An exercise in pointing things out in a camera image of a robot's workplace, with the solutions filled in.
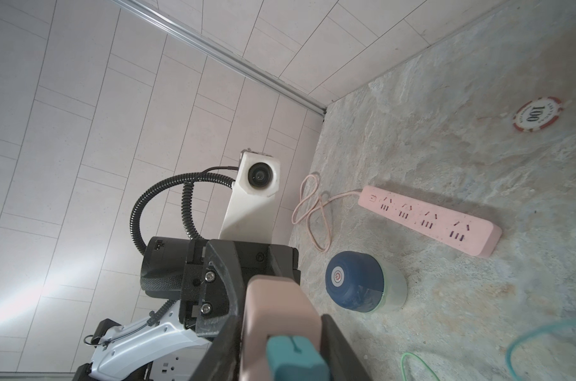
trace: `blue lid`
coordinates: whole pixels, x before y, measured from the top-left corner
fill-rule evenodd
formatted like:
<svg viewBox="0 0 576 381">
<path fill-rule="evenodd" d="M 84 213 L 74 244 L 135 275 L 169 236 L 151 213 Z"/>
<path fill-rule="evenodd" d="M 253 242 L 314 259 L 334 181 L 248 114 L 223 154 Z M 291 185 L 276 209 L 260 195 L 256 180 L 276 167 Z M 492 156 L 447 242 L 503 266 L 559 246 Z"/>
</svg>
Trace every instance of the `blue lid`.
<svg viewBox="0 0 576 381">
<path fill-rule="evenodd" d="M 383 297 L 383 270 L 371 255 L 343 251 L 326 268 L 326 292 L 343 307 L 360 312 L 375 309 Z"/>
</svg>

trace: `pink power strip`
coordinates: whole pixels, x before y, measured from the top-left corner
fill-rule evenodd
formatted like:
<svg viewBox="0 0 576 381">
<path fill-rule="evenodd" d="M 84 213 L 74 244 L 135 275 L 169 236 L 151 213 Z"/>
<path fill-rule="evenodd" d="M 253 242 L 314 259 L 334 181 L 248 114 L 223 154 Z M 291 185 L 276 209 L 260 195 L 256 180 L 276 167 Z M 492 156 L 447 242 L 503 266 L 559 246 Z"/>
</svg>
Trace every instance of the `pink power strip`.
<svg viewBox="0 0 576 381">
<path fill-rule="evenodd" d="M 502 229 L 486 219 L 375 187 L 364 187 L 358 204 L 475 257 L 489 257 L 502 235 Z"/>
</svg>

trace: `red and white poker chip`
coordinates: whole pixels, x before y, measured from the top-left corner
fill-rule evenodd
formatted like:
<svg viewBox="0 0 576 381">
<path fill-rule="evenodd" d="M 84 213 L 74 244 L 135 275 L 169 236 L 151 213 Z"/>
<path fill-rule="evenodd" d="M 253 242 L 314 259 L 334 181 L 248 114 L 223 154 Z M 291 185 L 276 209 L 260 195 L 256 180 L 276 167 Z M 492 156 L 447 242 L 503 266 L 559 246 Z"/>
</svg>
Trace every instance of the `red and white poker chip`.
<svg viewBox="0 0 576 381">
<path fill-rule="evenodd" d="M 559 98 L 549 96 L 525 103 L 512 118 L 519 131 L 534 132 L 544 129 L 559 118 L 563 105 Z"/>
</svg>

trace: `green wire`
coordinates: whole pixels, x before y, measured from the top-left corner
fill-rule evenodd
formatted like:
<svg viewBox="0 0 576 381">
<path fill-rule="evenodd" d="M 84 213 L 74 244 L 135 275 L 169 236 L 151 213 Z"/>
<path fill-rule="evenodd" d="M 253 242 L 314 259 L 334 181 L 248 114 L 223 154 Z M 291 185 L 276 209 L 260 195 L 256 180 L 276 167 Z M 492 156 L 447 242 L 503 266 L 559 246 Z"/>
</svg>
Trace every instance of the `green wire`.
<svg viewBox="0 0 576 381">
<path fill-rule="evenodd" d="M 405 353 L 403 353 L 403 356 L 400 358 L 400 369 L 401 369 L 402 372 L 403 372 L 403 381 L 406 381 L 406 374 L 404 373 L 404 359 L 406 358 L 406 356 L 413 356 L 413 357 L 415 357 L 417 360 L 419 360 L 419 361 L 426 367 L 427 370 L 430 371 L 430 373 L 432 373 L 432 376 L 434 376 L 434 378 L 436 378 L 436 381 L 440 381 L 440 379 L 438 379 L 438 376 L 436 375 L 436 373 L 434 373 L 434 371 L 430 369 L 430 367 L 428 366 L 428 364 L 426 364 L 425 361 L 421 360 L 421 358 L 420 358 L 418 355 L 413 354 L 413 353 L 411 353 L 411 352 L 405 352 Z"/>
</svg>

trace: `black cable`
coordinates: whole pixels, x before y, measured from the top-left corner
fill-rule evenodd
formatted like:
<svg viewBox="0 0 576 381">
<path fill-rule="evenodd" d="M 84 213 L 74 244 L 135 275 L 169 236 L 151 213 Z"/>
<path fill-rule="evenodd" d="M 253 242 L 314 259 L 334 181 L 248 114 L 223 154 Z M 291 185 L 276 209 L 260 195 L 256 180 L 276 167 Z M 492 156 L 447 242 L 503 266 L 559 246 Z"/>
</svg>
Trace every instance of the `black cable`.
<svg viewBox="0 0 576 381">
<path fill-rule="evenodd" d="M 236 166 L 213 166 L 206 169 L 203 172 L 199 172 L 191 181 L 184 182 L 184 187 L 182 189 L 182 224 L 184 225 L 184 230 L 191 240 L 202 239 L 203 237 L 197 231 L 193 222 L 193 213 L 191 210 L 191 204 L 193 202 L 193 191 L 194 183 L 199 181 L 201 176 L 205 173 L 214 170 L 234 170 L 238 171 L 239 167 Z"/>
<path fill-rule="evenodd" d="M 234 169 L 236 167 L 213 167 L 216 169 Z M 216 184 L 222 184 L 226 187 L 231 188 L 234 179 L 231 179 L 229 176 L 225 176 L 223 174 L 218 173 L 208 173 L 208 171 L 212 171 L 213 168 L 206 170 L 204 172 L 191 172 L 191 173 L 184 173 L 179 174 L 176 176 L 172 176 L 168 179 L 164 179 L 162 181 L 157 182 L 152 187 L 148 188 L 144 194 L 142 194 L 139 199 L 135 202 L 133 206 L 133 210 L 131 211 L 131 217 L 129 218 L 129 228 L 131 230 L 131 238 L 135 247 L 138 251 L 144 255 L 146 251 L 146 243 L 141 237 L 141 231 L 139 229 L 139 219 L 141 218 L 141 214 L 144 211 L 144 208 L 152 200 L 154 196 L 161 193 L 162 191 L 169 189 L 171 187 L 175 187 L 176 185 L 180 184 L 191 184 L 190 186 L 190 197 L 186 199 L 187 203 L 184 203 L 184 195 L 182 195 L 182 220 L 185 224 L 186 233 L 192 239 L 193 237 L 201 238 L 201 235 L 194 227 L 193 223 L 193 213 L 191 210 L 191 202 L 192 202 L 192 184 L 194 181 L 207 181 L 213 182 Z"/>
</svg>

